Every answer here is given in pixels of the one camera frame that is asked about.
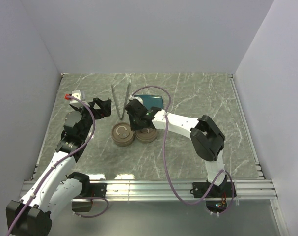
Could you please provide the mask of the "beige lid with handle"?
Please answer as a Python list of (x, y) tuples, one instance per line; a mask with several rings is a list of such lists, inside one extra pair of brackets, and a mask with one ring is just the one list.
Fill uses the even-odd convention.
[(151, 128), (144, 128), (135, 132), (136, 136), (143, 140), (154, 139), (157, 136), (157, 131)]

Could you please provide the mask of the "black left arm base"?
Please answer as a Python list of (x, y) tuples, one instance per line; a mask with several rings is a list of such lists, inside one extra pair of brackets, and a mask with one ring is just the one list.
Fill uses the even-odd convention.
[(101, 183), (83, 183), (82, 188), (79, 190), (79, 194), (75, 198), (89, 198), (100, 197), (104, 198), (107, 191), (107, 184)]

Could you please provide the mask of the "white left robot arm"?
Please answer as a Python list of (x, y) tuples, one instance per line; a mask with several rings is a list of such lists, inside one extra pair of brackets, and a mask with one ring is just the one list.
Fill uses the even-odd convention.
[(65, 117), (63, 132), (50, 164), (19, 201), (6, 207), (7, 235), (46, 236), (53, 219), (74, 198), (92, 205), (105, 199), (105, 183), (93, 184), (86, 174), (68, 171), (78, 162), (91, 140), (96, 121), (111, 115), (111, 100), (94, 98), (86, 103), (74, 94), (65, 97), (72, 111)]

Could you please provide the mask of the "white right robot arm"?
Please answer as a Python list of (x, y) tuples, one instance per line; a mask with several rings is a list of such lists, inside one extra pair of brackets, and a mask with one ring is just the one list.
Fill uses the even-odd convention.
[(205, 161), (209, 193), (217, 197), (225, 191), (227, 174), (219, 173), (224, 169), (225, 136), (211, 117), (203, 115), (201, 118), (190, 118), (168, 113), (158, 107), (147, 109), (137, 99), (131, 100), (125, 110), (134, 131), (151, 128), (189, 138), (196, 154)]

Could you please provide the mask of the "metal food tongs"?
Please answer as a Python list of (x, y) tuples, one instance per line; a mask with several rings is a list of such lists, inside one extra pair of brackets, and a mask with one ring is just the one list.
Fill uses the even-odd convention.
[(112, 92), (112, 96), (113, 96), (113, 99), (114, 99), (114, 104), (115, 104), (115, 108), (116, 108), (116, 111), (117, 111), (117, 116), (119, 118), (120, 121), (123, 120), (124, 118), (124, 114), (125, 114), (125, 106), (128, 102), (128, 99), (129, 99), (129, 91), (130, 91), (130, 85), (131, 85), (131, 81), (128, 80), (127, 81), (127, 88), (126, 88), (126, 94), (125, 94), (125, 99), (124, 99), (124, 104), (123, 104), (123, 109), (122, 109), (122, 112), (120, 112), (119, 110), (119, 102), (118, 102), (118, 99), (117, 99), (117, 96), (115, 94), (115, 89), (114, 89), (114, 85), (113, 83), (111, 83), (111, 92)]

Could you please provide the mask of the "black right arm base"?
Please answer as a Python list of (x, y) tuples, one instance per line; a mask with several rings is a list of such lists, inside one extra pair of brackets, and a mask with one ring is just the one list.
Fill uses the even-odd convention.
[[(190, 193), (194, 198), (201, 198), (210, 186), (209, 182), (193, 182)], [(224, 182), (220, 186), (213, 185), (206, 198), (222, 198), (223, 196), (231, 198), (237, 196), (234, 183)]]

